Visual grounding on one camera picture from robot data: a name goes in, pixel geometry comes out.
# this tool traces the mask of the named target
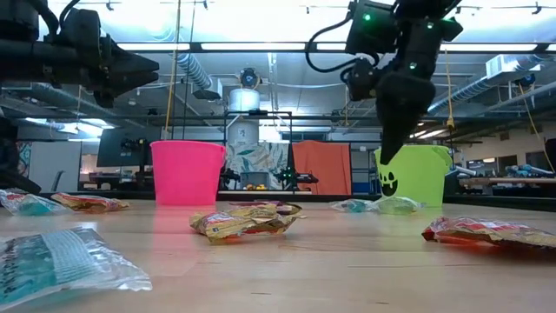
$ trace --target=monitor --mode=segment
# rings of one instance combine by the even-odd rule
[[[138,143],[146,140],[145,163],[152,165],[153,160],[150,153],[150,144],[159,141],[161,137],[160,128],[150,127],[145,129],[113,129],[104,130],[98,148],[97,167],[120,167],[139,166],[142,152],[134,148],[130,143]]]

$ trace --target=fluorescent light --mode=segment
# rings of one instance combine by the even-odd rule
[[[104,130],[100,127],[96,127],[96,126],[89,125],[89,124],[86,124],[86,123],[79,123],[77,125],[77,129],[80,130],[80,131],[86,132],[89,135],[97,136],[97,137],[102,136],[103,135],[103,130]]]
[[[98,126],[104,130],[112,130],[114,126],[110,125],[109,123],[104,122],[104,120],[100,118],[83,118],[82,121]]]
[[[537,48],[534,43],[444,43],[440,52],[505,52],[505,51],[531,51]]]
[[[202,43],[204,50],[305,50],[304,43]]]
[[[423,136],[420,136],[419,139],[425,139],[425,138],[434,137],[434,136],[439,135],[439,134],[441,134],[441,133],[443,133],[443,132],[445,132],[445,131],[446,131],[446,130],[434,130],[434,131],[429,132],[428,134],[425,134],[425,135],[423,135]]]
[[[118,47],[127,51],[187,51],[189,43],[119,43]]]
[[[318,50],[342,50],[346,49],[345,43],[318,43],[316,44]]]
[[[422,130],[422,131],[419,131],[419,132],[414,133],[413,135],[409,135],[409,137],[410,137],[410,138],[419,137],[419,136],[423,135],[423,134],[426,133],[426,132],[427,132],[426,130]]]
[[[100,143],[101,138],[68,139],[68,141],[77,143]]]

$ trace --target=snack bag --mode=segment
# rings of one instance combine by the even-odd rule
[[[334,210],[347,212],[347,213],[361,213],[369,212],[374,209],[373,202],[369,200],[348,199],[331,203]]]
[[[489,221],[472,217],[439,217],[422,232],[427,241],[523,248],[556,248],[556,236],[519,223]]]
[[[31,194],[22,195],[0,190],[0,203],[15,216],[43,216],[73,213],[60,203]]]
[[[371,206],[378,213],[392,215],[409,215],[423,208],[421,203],[404,196],[382,197]]]
[[[92,229],[0,243],[0,311],[60,290],[152,290],[149,276]]]
[[[277,212],[282,215],[297,214],[301,211],[301,206],[293,203],[284,203],[282,201],[256,200],[255,202],[252,203],[231,203],[231,204],[235,206],[242,206],[242,207],[248,207],[248,206],[276,207]]]
[[[277,206],[246,206],[225,212],[207,215],[195,214],[189,219],[189,225],[198,233],[208,237],[209,241],[268,232],[281,234],[295,221],[302,217],[298,214],[281,215]]]
[[[70,196],[64,193],[57,193],[51,198],[72,210],[85,213],[106,213],[125,210],[129,207],[129,203],[127,202],[101,196]]]
[[[345,201],[332,203],[332,209],[347,213],[376,212],[392,215],[409,215],[422,208],[420,203],[416,203],[407,197],[391,196],[383,197],[377,201],[348,199]]]

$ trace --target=wooden table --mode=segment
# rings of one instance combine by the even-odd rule
[[[474,177],[460,179],[461,186],[480,185],[483,189],[483,194],[489,196],[493,194],[493,185],[497,183],[556,183],[556,178]]]
[[[59,293],[8,312],[554,312],[556,263],[472,253],[426,243],[420,232],[441,212],[346,214],[303,204],[307,219],[284,236],[245,236],[211,246],[186,210],[107,215],[0,217],[0,236],[95,228],[151,276],[150,292]],[[446,205],[447,216],[519,221],[556,233],[547,212]]]

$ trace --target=lime green bucket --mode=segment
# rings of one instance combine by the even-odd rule
[[[452,165],[448,147],[403,146],[388,165],[382,165],[381,150],[374,152],[383,196],[406,196],[427,207],[440,207],[444,176]]]

